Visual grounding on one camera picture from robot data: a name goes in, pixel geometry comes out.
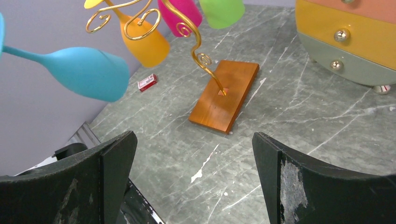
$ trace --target round knob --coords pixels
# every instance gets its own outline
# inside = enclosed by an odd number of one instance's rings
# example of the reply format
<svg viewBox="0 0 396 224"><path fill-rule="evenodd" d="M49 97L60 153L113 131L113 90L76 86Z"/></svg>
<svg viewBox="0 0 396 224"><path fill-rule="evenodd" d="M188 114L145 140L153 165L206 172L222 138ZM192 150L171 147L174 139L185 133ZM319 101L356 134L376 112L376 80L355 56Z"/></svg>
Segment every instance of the round knob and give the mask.
<svg viewBox="0 0 396 224"><path fill-rule="evenodd" d="M330 68L334 71L339 71L344 67L342 61L334 60L330 63Z"/></svg>
<svg viewBox="0 0 396 224"><path fill-rule="evenodd" d="M350 35L351 34L349 33L349 30L339 29L339 30L337 30L337 32L335 32L334 39L337 42L343 42L343 41L346 41Z"/></svg>

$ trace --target white wall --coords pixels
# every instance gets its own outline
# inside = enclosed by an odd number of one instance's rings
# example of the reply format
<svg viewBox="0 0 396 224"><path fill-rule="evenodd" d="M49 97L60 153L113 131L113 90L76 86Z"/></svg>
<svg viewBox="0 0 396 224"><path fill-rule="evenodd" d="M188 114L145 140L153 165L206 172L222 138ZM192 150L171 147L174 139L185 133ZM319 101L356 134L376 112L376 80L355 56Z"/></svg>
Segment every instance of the white wall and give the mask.
<svg viewBox="0 0 396 224"><path fill-rule="evenodd" d="M146 2L122 11L132 15ZM83 5L84 0L0 1L0 12L6 21L5 44L36 53L75 46L98 48L123 57L131 72L135 72L140 64L125 48L117 18L114 16L99 32L88 34L85 31L88 19L105 4L90 10ZM152 14L148 20L153 22L155 18ZM164 23L159 30L165 35L170 32ZM0 175L17 174L52 155L105 105L65 89L43 66L3 53L0 59Z"/></svg>
<svg viewBox="0 0 396 224"><path fill-rule="evenodd" d="M294 7L296 0L243 0L248 5Z"/></svg>

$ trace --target yellow drawer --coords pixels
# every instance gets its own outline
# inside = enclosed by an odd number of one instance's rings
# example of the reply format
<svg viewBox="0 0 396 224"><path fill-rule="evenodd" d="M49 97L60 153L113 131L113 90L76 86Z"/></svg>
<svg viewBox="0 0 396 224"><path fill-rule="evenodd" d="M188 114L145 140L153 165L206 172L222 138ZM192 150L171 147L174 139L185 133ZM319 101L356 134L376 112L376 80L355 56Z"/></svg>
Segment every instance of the yellow drawer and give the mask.
<svg viewBox="0 0 396 224"><path fill-rule="evenodd" d="M395 24L305 0L296 1L296 23L300 33L396 70Z"/></svg>

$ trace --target wooden base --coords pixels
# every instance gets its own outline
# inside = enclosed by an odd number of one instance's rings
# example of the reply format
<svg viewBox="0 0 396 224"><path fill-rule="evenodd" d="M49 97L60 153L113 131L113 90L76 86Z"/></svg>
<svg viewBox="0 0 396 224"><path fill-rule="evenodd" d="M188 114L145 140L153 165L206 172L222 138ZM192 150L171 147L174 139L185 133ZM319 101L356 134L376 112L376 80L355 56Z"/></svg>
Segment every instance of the wooden base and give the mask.
<svg viewBox="0 0 396 224"><path fill-rule="evenodd" d="M226 96L211 79L188 120L229 134L259 69L257 63L221 60L214 74L224 86Z"/></svg>

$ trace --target drawer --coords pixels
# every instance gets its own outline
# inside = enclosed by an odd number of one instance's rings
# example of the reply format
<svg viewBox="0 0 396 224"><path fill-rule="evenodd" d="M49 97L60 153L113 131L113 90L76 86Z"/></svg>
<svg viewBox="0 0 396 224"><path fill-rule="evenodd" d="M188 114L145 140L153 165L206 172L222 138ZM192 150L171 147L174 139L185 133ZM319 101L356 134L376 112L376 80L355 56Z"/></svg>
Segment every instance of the drawer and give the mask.
<svg viewBox="0 0 396 224"><path fill-rule="evenodd" d="M296 24L300 33L396 70L396 24L305 0L296 1ZM341 29L349 35L338 42L335 34Z"/></svg>
<svg viewBox="0 0 396 224"><path fill-rule="evenodd" d="M396 0L306 0L322 6L396 24Z"/></svg>
<svg viewBox="0 0 396 224"><path fill-rule="evenodd" d="M311 58L341 77L362 85L396 84L396 70L380 66L305 34L298 33L298 36ZM335 60L342 62L341 69L334 70L330 67Z"/></svg>

